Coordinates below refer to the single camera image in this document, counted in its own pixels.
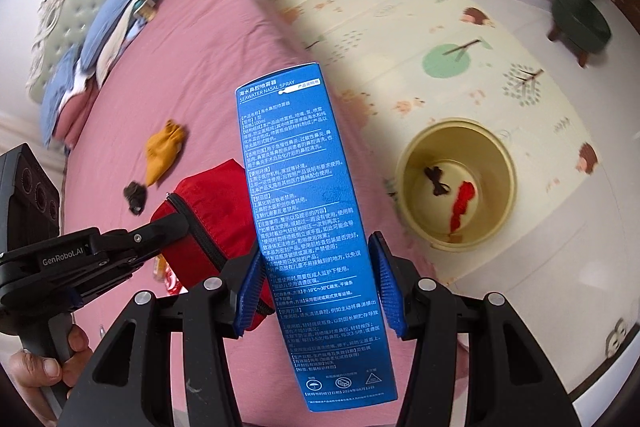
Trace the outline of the person's left hand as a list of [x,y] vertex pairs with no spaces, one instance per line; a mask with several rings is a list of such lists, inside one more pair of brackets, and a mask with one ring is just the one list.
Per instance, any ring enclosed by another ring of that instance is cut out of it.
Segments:
[[51,388],[58,383],[73,388],[93,355],[89,338],[79,326],[72,327],[67,341],[73,356],[63,365],[55,359],[43,358],[22,349],[10,356],[6,367],[17,392],[43,426],[56,426],[58,419],[41,388]]

